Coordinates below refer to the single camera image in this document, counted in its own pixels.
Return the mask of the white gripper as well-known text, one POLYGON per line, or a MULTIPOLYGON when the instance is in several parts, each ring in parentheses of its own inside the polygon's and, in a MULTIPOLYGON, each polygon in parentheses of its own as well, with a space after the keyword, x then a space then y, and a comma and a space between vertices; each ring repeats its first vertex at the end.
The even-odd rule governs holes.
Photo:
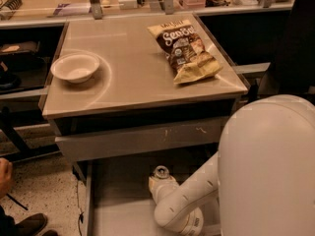
POLYGON ((175 178, 170 176, 166 179, 159 179, 155 176, 149 178, 149 190, 156 204, 158 204, 167 195, 179 187, 175 178))

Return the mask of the person hand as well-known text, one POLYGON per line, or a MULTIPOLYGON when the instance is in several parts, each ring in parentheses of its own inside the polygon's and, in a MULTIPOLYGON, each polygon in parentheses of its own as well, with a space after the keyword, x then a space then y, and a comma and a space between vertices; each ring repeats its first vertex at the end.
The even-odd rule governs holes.
POLYGON ((0 158, 0 199, 4 198, 13 186, 13 164, 0 158))

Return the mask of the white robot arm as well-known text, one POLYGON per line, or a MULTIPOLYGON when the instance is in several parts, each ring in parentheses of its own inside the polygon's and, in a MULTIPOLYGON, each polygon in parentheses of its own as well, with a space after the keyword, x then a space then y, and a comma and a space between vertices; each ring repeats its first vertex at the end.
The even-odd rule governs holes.
POLYGON ((221 236, 315 236, 315 107, 280 94, 226 122, 218 151, 182 184, 152 179, 156 223, 200 236, 200 207, 220 200, 221 236))

